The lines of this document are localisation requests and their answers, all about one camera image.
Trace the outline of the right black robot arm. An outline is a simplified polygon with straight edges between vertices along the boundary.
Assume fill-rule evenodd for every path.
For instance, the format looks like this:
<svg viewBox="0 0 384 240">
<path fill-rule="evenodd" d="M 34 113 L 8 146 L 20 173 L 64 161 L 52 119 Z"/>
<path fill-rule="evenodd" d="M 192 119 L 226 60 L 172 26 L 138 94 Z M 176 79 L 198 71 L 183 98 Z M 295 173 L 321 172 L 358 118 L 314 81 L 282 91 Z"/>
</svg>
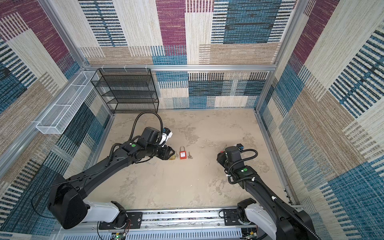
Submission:
<svg viewBox="0 0 384 240">
<path fill-rule="evenodd" d="M 224 168 L 228 182 L 239 185 L 251 198 L 238 203 L 239 222 L 255 224 L 272 240 L 318 240 L 313 221 L 305 211 L 298 211 L 278 197 L 261 179 L 257 171 L 245 165 L 255 159 L 258 152 L 242 158 L 248 150 L 243 145 L 230 146 L 217 155 L 217 162 Z"/>
</svg>

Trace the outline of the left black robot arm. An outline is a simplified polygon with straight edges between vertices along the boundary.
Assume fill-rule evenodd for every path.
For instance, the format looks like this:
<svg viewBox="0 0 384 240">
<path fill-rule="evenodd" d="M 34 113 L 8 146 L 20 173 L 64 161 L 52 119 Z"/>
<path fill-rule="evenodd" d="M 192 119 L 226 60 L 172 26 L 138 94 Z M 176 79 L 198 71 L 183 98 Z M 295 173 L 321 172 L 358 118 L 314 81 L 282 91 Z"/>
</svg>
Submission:
<svg viewBox="0 0 384 240">
<path fill-rule="evenodd" d="M 175 151 L 166 145 L 172 136 L 168 128 L 162 132 L 146 127 L 141 136 L 123 144 L 115 144 L 110 155 L 89 169 L 65 179 L 59 175 L 53 182 L 48 210 L 68 230 L 83 222 L 104 222 L 115 229 L 128 224 L 126 209 L 116 201 L 96 203 L 86 197 L 120 170 L 139 163 L 145 157 L 168 160 Z"/>
</svg>

